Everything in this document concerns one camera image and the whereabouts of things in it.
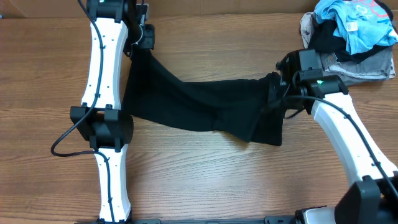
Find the black knit garment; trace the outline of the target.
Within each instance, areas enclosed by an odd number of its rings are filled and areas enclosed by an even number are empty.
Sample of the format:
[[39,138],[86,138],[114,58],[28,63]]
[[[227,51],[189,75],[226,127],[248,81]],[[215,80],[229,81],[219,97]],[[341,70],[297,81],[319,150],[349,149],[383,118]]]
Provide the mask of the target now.
[[189,131],[224,131],[246,142],[280,146],[284,113],[272,104],[283,95],[280,76],[183,82],[149,50],[135,50],[122,103],[142,119]]

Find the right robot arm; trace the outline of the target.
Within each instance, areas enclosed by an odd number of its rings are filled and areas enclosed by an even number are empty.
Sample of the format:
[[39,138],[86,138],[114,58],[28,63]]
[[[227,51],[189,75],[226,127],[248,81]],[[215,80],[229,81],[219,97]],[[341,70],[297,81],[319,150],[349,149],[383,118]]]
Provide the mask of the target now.
[[345,170],[349,189],[334,207],[297,210],[277,223],[397,223],[397,166],[378,148],[361,122],[347,86],[323,73],[314,50],[288,53],[276,69],[281,74],[275,108],[305,110],[329,138]]

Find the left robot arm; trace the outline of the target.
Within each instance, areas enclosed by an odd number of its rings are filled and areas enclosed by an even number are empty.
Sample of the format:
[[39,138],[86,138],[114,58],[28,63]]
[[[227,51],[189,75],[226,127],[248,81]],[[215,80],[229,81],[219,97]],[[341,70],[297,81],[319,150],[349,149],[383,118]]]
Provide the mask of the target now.
[[119,91],[124,55],[154,48],[154,27],[146,24],[148,3],[88,1],[91,57],[81,105],[70,118],[88,141],[99,172],[101,208],[97,223],[132,223],[127,194],[126,154],[134,123],[121,110]]

